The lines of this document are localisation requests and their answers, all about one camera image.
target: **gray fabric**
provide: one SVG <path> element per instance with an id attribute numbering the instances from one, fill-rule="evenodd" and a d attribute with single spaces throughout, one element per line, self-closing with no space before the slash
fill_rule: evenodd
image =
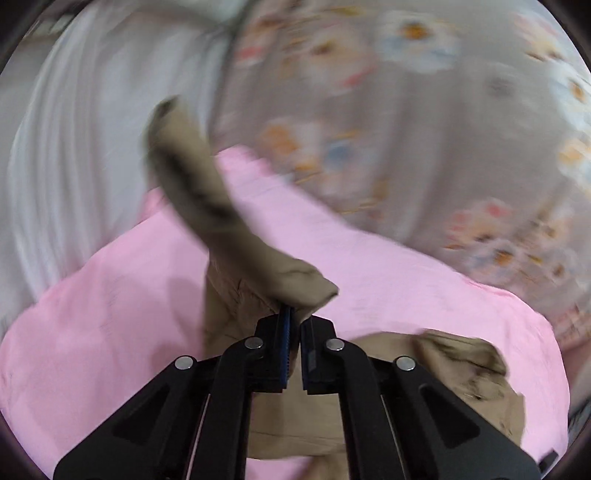
<path id="1" fill-rule="evenodd" d="M 143 0 L 155 5 L 176 4 L 189 9 L 211 23 L 234 20 L 249 0 Z"/>
<path id="2" fill-rule="evenodd" d="M 591 400 L 569 418 L 569 446 L 577 439 L 587 422 L 591 419 Z"/>
<path id="3" fill-rule="evenodd" d="M 263 0 L 232 62 L 219 148 L 588 336 L 590 74 L 536 0 Z"/>
<path id="4" fill-rule="evenodd" d="M 10 149 L 18 126 L 27 109 L 35 78 L 53 42 L 23 44 L 12 55 L 0 76 L 0 177 L 5 179 Z M 0 188 L 0 342 L 17 316 L 34 299 L 18 261 L 18 250 L 10 229 L 8 189 Z"/>

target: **flower print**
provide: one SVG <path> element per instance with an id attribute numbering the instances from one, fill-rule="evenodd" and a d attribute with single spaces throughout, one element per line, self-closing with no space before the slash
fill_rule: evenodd
<path id="1" fill-rule="evenodd" d="M 289 119 L 278 118 L 266 124 L 260 140 L 271 151 L 274 159 L 287 161 L 301 149 L 295 134 Z"/>
<path id="2" fill-rule="evenodd" d="M 446 226 L 449 249 L 464 249 L 469 245 L 494 240 L 506 233 L 513 209 L 498 199 L 475 202 L 470 209 L 452 214 Z"/>
<path id="3" fill-rule="evenodd" d="M 331 139 L 326 145 L 325 170 L 343 170 L 353 159 L 354 139 L 357 132 L 345 132 Z"/>
<path id="4" fill-rule="evenodd" d="M 235 53 L 239 67 L 252 67 L 262 62 L 285 26 L 285 0 L 263 0 L 256 6 L 252 19 L 240 37 Z"/>
<path id="5" fill-rule="evenodd" d="M 542 210 L 524 229 L 515 235 L 515 243 L 541 263 L 540 255 L 564 245 L 570 238 L 574 211 L 569 205 Z"/>
<path id="6" fill-rule="evenodd" d="M 296 177 L 316 175 L 322 171 L 322 141 L 325 128 L 319 121 L 294 122 L 276 118 L 268 122 L 259 139 L 271 159 L 289 168 Z M 298 178 L 300 183 L 305 179 Z"/>
<path id="7" fill-rule="evenodd" d="M 550 89 L 560 111 L 573 127 L 583 130 L 591 111 L 591 87 L 573 66 L 554 62 L 551 69 Z"/>
<path id="8" fill-rule="evenodd" d="M 540 266 L 546 278 L 559 286 L 575 275 L 577 254 L 570 248 L 557 248 L 542 258 Z"/>
<path id="9" fill-rule="evenodd" d="M 342 95 L 359 85 L 375 62 L 373 52 L 352 27 L 332 23 L 312 35 L 300 67 L 311 85 L 330 95 Z"/>
<path id="10" fill-rule="evenodd" d="M 583 164 L 591 158 L 591 131 L 576 132 L 568 138 L 558 152 L 558 169 L 562 175 L 578 179 Z"/>
<path id="11" fill-rule="evenodd" d="M 419 73 L 450 69 L 460 53 L 454 26 L 429 14 L 390 11 L 381 20 L 378 35 L 383 60 Z"/>
<path id="12" fill-rule="evenodd" d="M 519 35 L 528 43 L 526 54 L 539 61 L 564 60 L 558 31 L 542 16 L 533 12 L 515 15 Z"/>
<path id="13" fill-rule="evenodd" d="M 465 259 L 468 275 L 473 280 L 504 286 L 516 276 L 525 258 L 523 250 L 503 238 L 476 247 Z"/>

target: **floral fabric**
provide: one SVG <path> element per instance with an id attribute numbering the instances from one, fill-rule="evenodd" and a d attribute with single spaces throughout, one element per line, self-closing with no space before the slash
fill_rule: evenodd
<path id="1" fill-rule="evenodd" d="M 520 296 L 566 349 L 591 337 L 590 79 L 537 0 L 259 0 L 215 135 Z"/>

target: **pink towel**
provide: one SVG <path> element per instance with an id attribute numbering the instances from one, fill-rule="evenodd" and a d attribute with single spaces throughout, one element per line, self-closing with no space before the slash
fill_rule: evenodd
<path id="1" fill-rule="evenodd" d="M 245 217 L 273 245 L 340 288 L 319 311 L 339 336 L 424 328 L 496 345 L 526 400 L 522 448 L 567 447 L 569 388 L 550 325 L 510 293 L 348 227 L 235 147 L 219 165 Z M 200 357 L 207 253 L 168 206 L 99 251 L 16 321 L 0 345 L 0 408 L 49 476 L 59 459 L 179 355 Z M 301 459 L 248 464 L 250 480 L 293 475 Z"/>

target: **white fabric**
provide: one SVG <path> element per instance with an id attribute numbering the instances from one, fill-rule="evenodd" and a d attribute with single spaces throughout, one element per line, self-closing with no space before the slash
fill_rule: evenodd
<path id="1" fill-rule="evenodd" d="M 7 176 L 10 148 L 27 109 L 35 78 L 52 41 L 20 45 L 0 76 L 0 179 Z M 32 297 L 18 262 L 10 228 L 7 189 L 0 187 L 0 340 Z"/>
<path id="2" fill-rule="evenodd" d="M 142 133 L 182 95 L 205 128 L 228 40 L 141 11 L 89 5 L 37 80 L 8 172 L 18 258 L 34 300 L 137 223 L 147 178 Z"/>
<path id="3" fill-rule="evenodd" d="M 187 8 L 212 23 L 234 20 L 248 0 L 145 0 L 156 5 L 173 4 Z"/>

